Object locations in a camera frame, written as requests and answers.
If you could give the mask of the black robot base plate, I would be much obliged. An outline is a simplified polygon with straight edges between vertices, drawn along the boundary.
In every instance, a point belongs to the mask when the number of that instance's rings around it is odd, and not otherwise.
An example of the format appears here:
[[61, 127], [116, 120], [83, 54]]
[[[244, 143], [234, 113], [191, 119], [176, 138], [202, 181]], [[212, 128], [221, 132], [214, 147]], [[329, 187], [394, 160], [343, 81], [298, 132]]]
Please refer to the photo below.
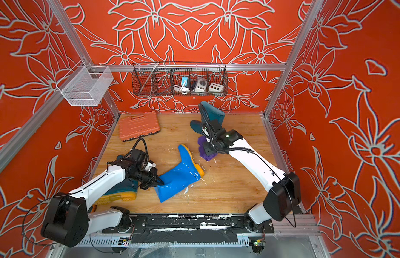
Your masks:
[[194, 213], [140, 213], [131, 214], [127, 231], [104, 229], [104, 234], [143, 234], [148, 231], [224, 230], [235, 233], [274, 233], [271, 220], [260, 225], [249, 222], [243, 214], [194, 214]]

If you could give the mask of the blue rubber boot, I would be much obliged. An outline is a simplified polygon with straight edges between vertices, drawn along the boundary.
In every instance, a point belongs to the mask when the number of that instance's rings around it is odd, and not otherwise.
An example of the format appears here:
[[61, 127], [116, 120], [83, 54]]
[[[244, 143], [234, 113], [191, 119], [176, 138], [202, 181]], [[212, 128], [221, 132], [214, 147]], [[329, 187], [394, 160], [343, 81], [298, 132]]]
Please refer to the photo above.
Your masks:
[[164, 185], [156, 187], [161, 203], [185, 190], [189, 185], [199, 181], [205, 175], [200, 165], [196, 164], [191, 152], [185, 145], [178, 146], [181, 161], [173, 169], [160, 175]]

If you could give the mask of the dark teal rubber boot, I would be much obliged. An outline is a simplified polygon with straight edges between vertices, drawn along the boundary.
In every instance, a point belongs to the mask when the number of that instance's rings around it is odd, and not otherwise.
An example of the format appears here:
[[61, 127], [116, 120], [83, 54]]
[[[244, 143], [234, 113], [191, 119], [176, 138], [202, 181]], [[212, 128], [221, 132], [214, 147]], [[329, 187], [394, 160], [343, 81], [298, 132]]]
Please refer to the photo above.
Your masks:
[[133, 201], [136, 199], [138, 188], [139, 182], [137, 180], [126, 178], [121, 183], [108, 190], [94, 205], [105, 205], [115, 201]]

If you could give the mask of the purple cloth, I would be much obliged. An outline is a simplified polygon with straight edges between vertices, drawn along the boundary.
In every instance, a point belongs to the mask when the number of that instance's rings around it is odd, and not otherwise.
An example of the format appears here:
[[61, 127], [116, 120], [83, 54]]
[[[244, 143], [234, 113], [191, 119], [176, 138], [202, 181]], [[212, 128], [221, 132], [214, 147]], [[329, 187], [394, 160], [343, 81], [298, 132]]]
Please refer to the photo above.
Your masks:
[[211, 161], [217, 156], [217, 152], [211, 148], [211, 144], [205, 136], [199, 137], [197, 143], [200, 157], [204, 160]]

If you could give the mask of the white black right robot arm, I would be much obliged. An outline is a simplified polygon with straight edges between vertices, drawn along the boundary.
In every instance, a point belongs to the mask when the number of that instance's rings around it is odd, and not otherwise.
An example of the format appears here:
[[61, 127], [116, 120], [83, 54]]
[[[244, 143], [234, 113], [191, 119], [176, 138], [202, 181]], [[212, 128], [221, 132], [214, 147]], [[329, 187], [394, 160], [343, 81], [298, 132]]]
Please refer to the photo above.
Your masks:
[[236, 130], [226, 131], [218, 120], [204, 121], [202, 133], [208, 140], [206, 153], [228, 154], [239, 161], [267, 191], [263, 202], [253, 206], [245, 217], [260, 225], [268, 220], [282, 221], [301, 202], [300, 179], [267, 161]]

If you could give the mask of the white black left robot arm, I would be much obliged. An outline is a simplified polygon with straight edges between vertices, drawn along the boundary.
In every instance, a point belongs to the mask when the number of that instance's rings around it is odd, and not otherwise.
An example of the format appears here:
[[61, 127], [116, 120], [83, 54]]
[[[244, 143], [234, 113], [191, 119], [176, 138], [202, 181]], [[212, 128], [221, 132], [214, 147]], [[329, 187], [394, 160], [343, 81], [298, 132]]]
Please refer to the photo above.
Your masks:
[[95, 202], [111, 188], [125, 180], [136, 180], [140, 188], [163, 186], [156, 164], [146, 152], [135, 149], [108, 162], [107, 169], [83, 186], [69, 193], [59, 192], [51, 198], [40, 234], [67, 247], [78, 245], [92, 233], [113, 228], [120, 232], [132, 229], [129, 210], [113, 206], [89, 213]]

